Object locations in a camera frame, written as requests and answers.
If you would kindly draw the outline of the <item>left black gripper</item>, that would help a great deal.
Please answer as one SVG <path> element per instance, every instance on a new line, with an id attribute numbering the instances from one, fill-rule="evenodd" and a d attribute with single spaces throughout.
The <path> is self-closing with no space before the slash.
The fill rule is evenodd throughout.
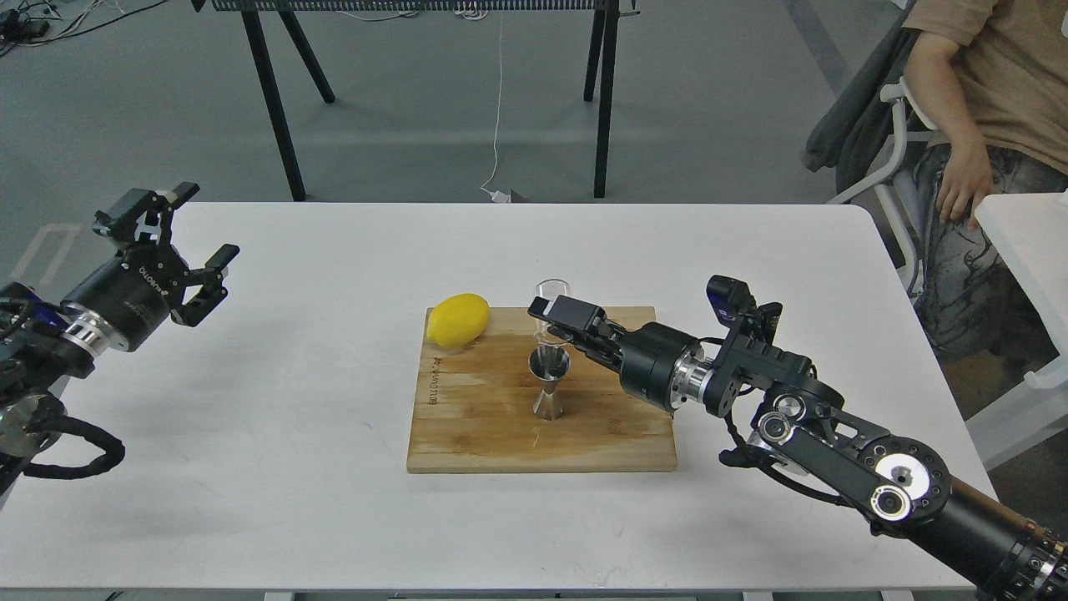
<path id="1" fill-rule="evenodd" d="M 97 210 L 92 230 L 117 247 L 117 256 L 66 295 L 64 311 L 107 322 L 110 346 L 121 351 L 137 350 L 169 316 L 177 325 L 201 323 L 227 296 L 227 265 L 240 248 L 220 246 L 202 269 L 186 270 L 171 244 L 172 222 L 200 189 L 192 181 L 163 191 L 134 188 L 110 210 Z"/>

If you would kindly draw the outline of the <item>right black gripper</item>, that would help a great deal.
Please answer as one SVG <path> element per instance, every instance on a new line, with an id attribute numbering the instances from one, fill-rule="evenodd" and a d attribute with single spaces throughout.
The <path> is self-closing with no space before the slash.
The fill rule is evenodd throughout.
<path id="1" fill-rule="evenodd" d="M 538 318 L 545 298 L 535 297 L 527 313 Z M 607 318 L 604 309 L 567 295 L 541 317 L 549 334 L 576 347 L 595 364 L 619 371 L 622 390 L 638 400 L 672 414 L 672 384 L 679 359 L 698 349 L 698 338 L 668 325 L 649 322 L 626 331 Z"/>

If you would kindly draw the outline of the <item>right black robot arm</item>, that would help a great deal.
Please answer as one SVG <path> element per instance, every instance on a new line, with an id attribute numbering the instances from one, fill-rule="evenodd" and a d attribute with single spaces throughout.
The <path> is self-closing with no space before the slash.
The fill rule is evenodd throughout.
<path id="1" fill-rule="evenodd" d="M 668 413 L 698 401 L 725 421 L 735 448 L 720 462 L 756 468 L 816 501 L 852 508 L 874 536 L 911 541 L 976 586 L 980 600 L 1064 600 L 1065 543 L 951 475 L 930 445 L 846 413 L 811 359 L 779 349 L 779 303 L 759 305 L 743 281 L 711 276 L 706 294 L 728 334 L 704 341 L 651 322 L 627 331 L 567 295 L 535 298 L 530 316 L 622 389 Z"/>

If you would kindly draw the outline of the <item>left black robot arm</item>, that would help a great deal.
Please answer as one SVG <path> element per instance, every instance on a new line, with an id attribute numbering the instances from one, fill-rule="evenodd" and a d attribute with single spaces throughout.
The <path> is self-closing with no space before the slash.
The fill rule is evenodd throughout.
<path id="1" fill-rule="evenodd" d="M 110 347 L 137 350 L 167 318 L 194 327 L 224 301 L 238 247 L 221 246 L 192 269 L 172 244 L 174 213 L 198 192 L 190 181 L 163 191 L 134 188 L 97 212 L 94 232 L 117 252 L 61 303 L 18 282 L 3 287 L 3 491 L 20 476 L 83 479 L 123 461 L 117 437 L 69 416 L 51 388 L 65 376 L 85 379 Z"/>

